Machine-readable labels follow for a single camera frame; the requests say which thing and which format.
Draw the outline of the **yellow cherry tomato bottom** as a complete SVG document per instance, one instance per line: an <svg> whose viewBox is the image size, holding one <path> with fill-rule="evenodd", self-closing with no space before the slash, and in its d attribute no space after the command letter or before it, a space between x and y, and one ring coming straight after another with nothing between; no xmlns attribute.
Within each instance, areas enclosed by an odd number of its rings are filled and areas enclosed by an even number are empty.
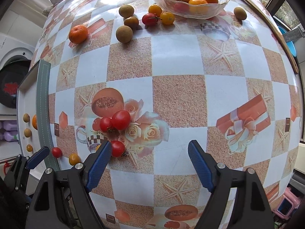
<svg viewBox="0 0 305 229"><path fill-rule="evenodd" d="M81 158L78 154L72 153L69 155L68 161L71 166L75 166L76 164L81 163Z"/></svg>

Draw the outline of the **white tray with green rim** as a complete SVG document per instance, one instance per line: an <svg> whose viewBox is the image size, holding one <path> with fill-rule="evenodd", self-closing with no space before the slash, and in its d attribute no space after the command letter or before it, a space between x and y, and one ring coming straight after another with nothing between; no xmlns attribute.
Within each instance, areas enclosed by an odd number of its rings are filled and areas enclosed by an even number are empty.
<svg viewBox="0 0 305 229"><path fill-rule="evenodd" d="M49 119L50 70L50 63L37 61L17 89L19 142L26 157L44 146L54 146Z"/></svg>

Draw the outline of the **yellow cherry tomato upper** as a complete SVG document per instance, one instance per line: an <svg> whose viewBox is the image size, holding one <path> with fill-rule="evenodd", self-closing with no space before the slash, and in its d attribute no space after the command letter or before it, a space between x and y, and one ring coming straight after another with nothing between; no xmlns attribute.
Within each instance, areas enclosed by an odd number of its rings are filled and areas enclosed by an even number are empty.
<svg viewBox="0 0 305 229"><path fill-rule="evenodd" d="M148 8L148 12L154 14L156 17L160 17L162 9L157 4L152 4Z"/></svg>

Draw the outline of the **brown longan middle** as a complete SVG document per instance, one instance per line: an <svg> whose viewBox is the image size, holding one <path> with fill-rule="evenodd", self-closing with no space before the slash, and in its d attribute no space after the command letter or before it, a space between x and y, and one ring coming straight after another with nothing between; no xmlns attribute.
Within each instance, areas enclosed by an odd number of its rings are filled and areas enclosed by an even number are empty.
<svg viewBox="0 0 305 229"><path fill-rule="evenodd" d="M124 25L130 27L132 30L136 30L139 26L139 19L135 16L128 17L124 20Z"/></svg>

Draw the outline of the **purple detergent bottle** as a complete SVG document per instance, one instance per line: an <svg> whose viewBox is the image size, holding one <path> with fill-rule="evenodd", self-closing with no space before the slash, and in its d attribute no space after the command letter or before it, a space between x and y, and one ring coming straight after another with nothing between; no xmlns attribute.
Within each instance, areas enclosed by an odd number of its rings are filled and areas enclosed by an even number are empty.
<svg viewBox="0 0 305 229"><path fill-rule="evenodd" d="M1 121L1 141L15 142L18 140L18 126L16 120Z"/></svg>

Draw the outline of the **blue plastic basin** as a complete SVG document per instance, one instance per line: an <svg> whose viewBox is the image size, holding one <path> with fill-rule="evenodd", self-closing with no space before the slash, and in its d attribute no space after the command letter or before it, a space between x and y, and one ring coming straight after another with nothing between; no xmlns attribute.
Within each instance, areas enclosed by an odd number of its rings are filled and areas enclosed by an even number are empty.
<svg viewBox="0 0 305 229"><path fill-rule="evenodd" d="M282 28L281 26L278 26L279 30L281 31L282 35L284 35L285 33L287 33L287 30L285 30L284 28ZM295 48L295 45L292 41L289 41L286 43L292 56L296 57L297 56L297 51Z"/></svg>

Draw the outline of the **orange tangerine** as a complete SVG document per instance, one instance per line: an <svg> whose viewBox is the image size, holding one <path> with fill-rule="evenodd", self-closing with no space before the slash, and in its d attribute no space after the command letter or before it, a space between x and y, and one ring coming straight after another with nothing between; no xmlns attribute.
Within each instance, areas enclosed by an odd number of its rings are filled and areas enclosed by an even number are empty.
<svg viewBox="0 0 305 229"><path fill-rule="evenodd" d="M37 115L34 115L32 118L32 126L34 129L38 130L38 126L37 126Z"/></svg>
<svg viewBox="0 0 305 229"><path fill-rule="evenodd" d="M68 38L73 44L81 44L87 39L88 29L84 25L76 25L70 31Z"/></svg>

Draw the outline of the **green-brown longan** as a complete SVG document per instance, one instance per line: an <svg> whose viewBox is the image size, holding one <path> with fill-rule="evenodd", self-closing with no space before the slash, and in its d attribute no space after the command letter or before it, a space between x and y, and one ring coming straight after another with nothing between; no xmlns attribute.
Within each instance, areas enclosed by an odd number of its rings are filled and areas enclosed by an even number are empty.
<svg viewBox="0 0 305 229"><path fill-rule="evenodd" d="M123 18L128 18L133 16L134 8L131 5L122 5L118 12Z"/></svg>
<svg viewBox="0 0 305 229"><path fill-rule="evenodd" d="M121 43L127 43L133 38L133 30L128 26L122 25L116 30L116 38Z"/></svg>

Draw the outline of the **green-brown longan lower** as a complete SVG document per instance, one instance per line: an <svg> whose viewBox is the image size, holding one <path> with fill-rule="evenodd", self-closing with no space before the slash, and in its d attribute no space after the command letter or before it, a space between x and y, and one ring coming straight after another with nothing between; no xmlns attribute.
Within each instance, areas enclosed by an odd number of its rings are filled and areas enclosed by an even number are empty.
<svg viewBox="0 0 305 229"><path fill-rule="evenodd" d="M116 38L121 43L127 43L133 38L133 30L128 26L122 25L116 30Z"/></svg>

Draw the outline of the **yellow cherry tomato lone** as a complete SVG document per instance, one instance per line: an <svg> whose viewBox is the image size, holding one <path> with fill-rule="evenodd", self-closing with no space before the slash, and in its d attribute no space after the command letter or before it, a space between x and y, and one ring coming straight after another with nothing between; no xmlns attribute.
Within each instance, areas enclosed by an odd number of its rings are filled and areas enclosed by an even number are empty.
<svg viewBox="0 0 305 229"><path fill-rule="evenodd" d="M33 151L33 147L32 147L30 144L28 144L28 145L26 146L26 150L27 150L28 152L32 152L32 151Z"/></svg>

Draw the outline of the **orange in bowl front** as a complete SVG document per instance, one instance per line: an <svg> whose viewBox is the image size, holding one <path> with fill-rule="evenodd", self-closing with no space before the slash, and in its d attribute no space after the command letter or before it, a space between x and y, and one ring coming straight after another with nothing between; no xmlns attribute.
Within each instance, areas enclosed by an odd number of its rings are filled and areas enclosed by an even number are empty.
<svg viewBox="0 0 305 229"><path fill-rule="evenodd" d="M193 15L204 14L207 11L207 2L205 0L189 0L189 12Z"/></svg>

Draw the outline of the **yellow cherry tomato cluster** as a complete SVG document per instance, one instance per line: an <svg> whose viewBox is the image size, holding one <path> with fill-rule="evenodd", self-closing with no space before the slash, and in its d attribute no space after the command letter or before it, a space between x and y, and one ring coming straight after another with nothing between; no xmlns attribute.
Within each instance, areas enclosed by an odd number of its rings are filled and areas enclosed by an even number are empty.
<svg viewBox="0 0 305 229"><path fill-rule="evenodd" d="M175 15L168 11L162 12L159 18L164 25L172 25L175 21Z"/></svg>

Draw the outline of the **small red cherry tomato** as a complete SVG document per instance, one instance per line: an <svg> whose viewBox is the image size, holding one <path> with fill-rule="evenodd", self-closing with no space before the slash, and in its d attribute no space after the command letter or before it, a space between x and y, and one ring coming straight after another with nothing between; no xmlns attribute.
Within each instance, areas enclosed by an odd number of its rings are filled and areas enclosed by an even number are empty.
<svg viewBox="0 0 305 229"><path fill-rule="evenodd" d="M99 123L102 132L110 132L113 130L112 119L110 117L103 117Z"/></svg>

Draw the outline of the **green-brown longan top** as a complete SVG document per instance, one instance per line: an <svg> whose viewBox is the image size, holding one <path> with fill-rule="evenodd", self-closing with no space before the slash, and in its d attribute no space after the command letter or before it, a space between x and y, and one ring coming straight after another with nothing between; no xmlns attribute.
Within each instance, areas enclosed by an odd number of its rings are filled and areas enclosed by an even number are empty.
<svg viewBox="0 0 305 229"><path fill-rule="evenodd" d="M122 5L118 12L123 18L128 18L133 16L134 8L131 5Z"/></svg>

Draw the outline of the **white washing machine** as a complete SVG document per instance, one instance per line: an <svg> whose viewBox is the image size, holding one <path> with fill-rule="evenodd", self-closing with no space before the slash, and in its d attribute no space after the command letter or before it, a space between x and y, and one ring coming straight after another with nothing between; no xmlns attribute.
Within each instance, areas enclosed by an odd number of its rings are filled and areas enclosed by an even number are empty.
<svg viewBox="0 0 305 229"><path fill-rule="evenodd" d="M29 71L34 49L1 33L1 116L17 114L17 89Z"/></svg>

